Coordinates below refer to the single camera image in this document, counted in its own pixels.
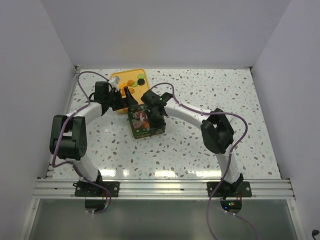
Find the white wall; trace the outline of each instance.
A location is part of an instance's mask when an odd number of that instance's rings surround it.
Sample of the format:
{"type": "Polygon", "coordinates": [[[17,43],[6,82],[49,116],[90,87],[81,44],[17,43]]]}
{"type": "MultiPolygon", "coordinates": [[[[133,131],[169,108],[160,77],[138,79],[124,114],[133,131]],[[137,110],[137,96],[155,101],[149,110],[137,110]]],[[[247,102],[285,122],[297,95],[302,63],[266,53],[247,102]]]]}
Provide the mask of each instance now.
{"type": "Polygon", "coordinates": [[[319,0],[292,0],[253,68],[280,171],[310,239],[320,229],[319,10],[319,0]]]}
{"type": "Polygon", "coordinates": [[[250,67],[290,0],[42,0],[76,65],[250,67]]]}
{"type": "Polygon", "coordinates": [[[37,176],[49,164],[52,117],[74,74],[39,0],[0,7],[0,239],[19,237],[37,176]]]}

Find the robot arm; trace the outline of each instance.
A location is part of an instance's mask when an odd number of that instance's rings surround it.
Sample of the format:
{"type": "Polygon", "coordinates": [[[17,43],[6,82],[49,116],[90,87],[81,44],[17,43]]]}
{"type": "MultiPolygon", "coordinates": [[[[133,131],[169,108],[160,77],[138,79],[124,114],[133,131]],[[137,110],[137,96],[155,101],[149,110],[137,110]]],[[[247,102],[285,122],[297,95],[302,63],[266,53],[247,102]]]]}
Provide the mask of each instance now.
{"type": "MultiPolygon", "coordinates": [[[[109,82],[99,81],[95,83],[94,100],[85,109],[79,111],[68,123],[61,140],[57,156],[60,159],[70,161],[78,171],[92,182],[102,184],[102,176],[86,155],[87,135],[86,125],[99,118],[105,112],[119,110],[138,102],[130,94],[128,88],[124,88],[125,98],[122,98],[118,89],[111,88],[109,82]]],[[[186,121],[201,130],[204,145],[215,153],[222,174],[225,173],[229,160],[229,151],[233,143],[234,130],[224,114],[210,115],[210,111],[203,110],[184,103],[182,107],[173,99],[172,94],[165,92],[159,96],[152,90],[147,91],[141,98],[149,111],[147,112],[149,123],[159,123],[164,116],[172,116],[186,121]]],[[[57,140],[67,115],[56,115],[53,118],[50,151],[53,154],[57,146],[57,140]]],[[[234,156],[232,155],[229,170],[224,179],[225,192],[235,192],[243,181],[234,156]]]]}
{"type": "MultiPolygon", "coordinates": [[[[211,115],[211,111],[187,103],[183,103],[183,106],[181,106],[181,102],[177,103],[172,94],[167,92],[159,96],[149,90],[142,96],[141,100],[151,110],[150,118],[176,117],[200,129],[204,145],[209,151],[215,153],[222,175],[225,173],[235,133],[225,115],[211,115]]],[[[222,112],[222,110],[217,108],[213,112],[222,112]]],[[[234,155],[231,157],[224,181],[227,185],[230,185],[227,188],[231,191],[236,191],[243,181],[234,155]]]]}

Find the terrazzo surface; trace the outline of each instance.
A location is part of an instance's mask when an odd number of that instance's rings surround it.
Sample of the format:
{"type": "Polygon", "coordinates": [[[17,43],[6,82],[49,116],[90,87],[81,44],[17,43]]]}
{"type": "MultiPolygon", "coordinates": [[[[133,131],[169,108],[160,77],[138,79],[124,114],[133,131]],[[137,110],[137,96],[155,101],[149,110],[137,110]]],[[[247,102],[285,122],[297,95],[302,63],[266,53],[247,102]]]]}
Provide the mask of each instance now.
{"type": "MultiPolygon", "coordinates": [[[[125,69],[94,70],[107,78],[125,69]]],[[[235,157],[245,179],[280,179],[263,114],[248,69],[145,69],[149,85],[172,83],[181,102],[196,107],[243,116],[248,133],[235,150],[235,157]]],[[[83,74],[80,82],[90,94],[94,84],[103,81],[99,76],[83,74]]],[[[161,85],[155,92],[170,92],[161,85]]],[[[82,107],[86,98],[76,86],[70,111],[82,107]]],[[[237,140],[244,125],[230,118],[237,140]]],[[[220,179],[221,171],[214,154],[203,144],[201,131],[181,119],[168,116],[166,131],[144,139],[134,139],[126,114],[111,109],[87,127],[87,155],[100,169],[104,179],[129,180],[197,180],[220,179]]],[[[56,168],[54,179],[76,179],[69,165],[56,168]]]]}

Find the green box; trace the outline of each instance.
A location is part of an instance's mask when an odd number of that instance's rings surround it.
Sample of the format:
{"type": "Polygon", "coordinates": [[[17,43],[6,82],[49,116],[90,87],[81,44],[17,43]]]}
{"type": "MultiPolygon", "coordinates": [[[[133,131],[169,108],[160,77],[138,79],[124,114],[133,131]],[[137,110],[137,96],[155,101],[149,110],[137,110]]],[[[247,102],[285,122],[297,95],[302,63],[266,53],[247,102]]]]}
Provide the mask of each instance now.
{"type": "Polygon", "coordinates": [[[165,123],[153,124],[149,121],[149,113],[150,111],[145,104],[134,105],[128,109],[129,124],[135,139],[142,139],[165,133],[165,123]]]}

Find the orange tray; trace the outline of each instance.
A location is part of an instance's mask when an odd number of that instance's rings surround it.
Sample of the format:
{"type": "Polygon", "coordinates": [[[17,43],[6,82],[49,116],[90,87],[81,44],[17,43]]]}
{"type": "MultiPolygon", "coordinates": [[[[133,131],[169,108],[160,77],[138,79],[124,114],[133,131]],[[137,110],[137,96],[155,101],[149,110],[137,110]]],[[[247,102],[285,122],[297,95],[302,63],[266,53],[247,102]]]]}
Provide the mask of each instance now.
{"type": "MultiPolygon", "coordinates": [[[[124,87],[127,86],[134,99],[139,104],[143,104],[141,97],[150,89],[145,70],[138,68],[128,71],[115,72],[111,75],[111,78],[116,76],[120,78],[118,86],[120,88],[122,97],[126,97],[124,93],[124,87]]],[[[120,114],[125,114],[128,112],[128,108],[117,110],[117,112],[120,114]]]]}

